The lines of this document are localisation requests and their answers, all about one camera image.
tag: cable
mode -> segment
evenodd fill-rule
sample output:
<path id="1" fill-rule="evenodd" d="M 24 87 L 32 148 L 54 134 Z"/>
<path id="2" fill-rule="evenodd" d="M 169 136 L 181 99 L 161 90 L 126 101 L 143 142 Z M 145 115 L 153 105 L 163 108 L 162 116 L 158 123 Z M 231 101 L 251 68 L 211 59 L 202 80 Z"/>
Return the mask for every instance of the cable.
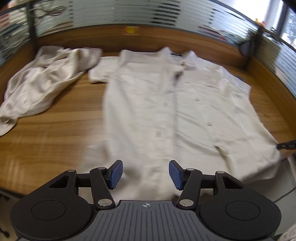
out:
<path id="1" fill-rule="evenodd" d="M 48 8 L 45 8 L 44 4 L 47 3 L 47 2 L 50 2 L 51 4 L 50 4 L 50 6 L 48 6 Z M 36 20 L 35 25 L 38 25 L 43 21 L 44 17 L 46 17 L 46 16 L 52 16 L 52 17 L 59 16 L 67 9 L 66 6 L 56 6 L 56 7 L 54 7 L 53 6 L 54 2 L 55 2 L 55 0 L 48 0 L 48 1 L 40 2 L 39 3 L 40 7 L 32 8 L 29 11 L 19 9 L 19 11 L 26 14 L 26 15 L 28 15 L 28 16 L 30 16 L 30 17 L 35 18 L 35 20 Z M 41 11 L 43 13 L 43 15 L 35 16 L 32 12 L 36 11 L 36 10 Z"/>
<path id="2" fill-rule="evenodd" d="M 274 201 L 274 203 L 276 203 L 277 201 L 281 200 L 282 198 L 284 198 L 285 196 L 289 195 L 291 192 L 293 192 L 296 189 L 296 187 L 294 187 L 291 191 L 287 192 L 285 195 L 281 196 L 280 198 L 278 198 L 277 200 Z"/>

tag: shirt pocket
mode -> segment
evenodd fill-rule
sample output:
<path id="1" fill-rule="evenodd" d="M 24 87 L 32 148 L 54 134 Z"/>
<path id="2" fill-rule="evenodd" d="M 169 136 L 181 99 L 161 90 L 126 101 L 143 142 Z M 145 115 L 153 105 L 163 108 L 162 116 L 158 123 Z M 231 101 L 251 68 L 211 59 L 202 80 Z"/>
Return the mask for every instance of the shirt pocket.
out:
<path id="1" fill-rule="evenodd" d="M 159 75 L 150 73 L 146 76 L 142 74 L 121 74 L 119 80 L 127 91 L 135 93 L 153 93 L 157 91 Z"/>

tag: white shirt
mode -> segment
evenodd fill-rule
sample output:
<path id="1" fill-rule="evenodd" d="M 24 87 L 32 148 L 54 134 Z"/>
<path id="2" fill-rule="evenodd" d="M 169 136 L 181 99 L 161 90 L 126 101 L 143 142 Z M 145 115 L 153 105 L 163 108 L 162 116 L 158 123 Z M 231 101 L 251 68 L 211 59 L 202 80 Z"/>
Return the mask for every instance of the white shirt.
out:
<path id="1" fill-rule="evenodd" d="M 276 140 L 249 101 L 250 86 L 190 51 L 123 50 L 108 70 L 104 124 L 110 164 L 123 160 L 113 197 L 163 200 L 176 191 L 168 163 L 240 180 L 276 166 Z"/>
<path id="2" fill-rule="evenodd" d="M 101 49 L 41 47 L 35 59 L 8 81 L 0 106 L 0 136 L 10 131 L 18 118 L 50 108 L 62 90 L 97 65 L 101 53 Z"/>

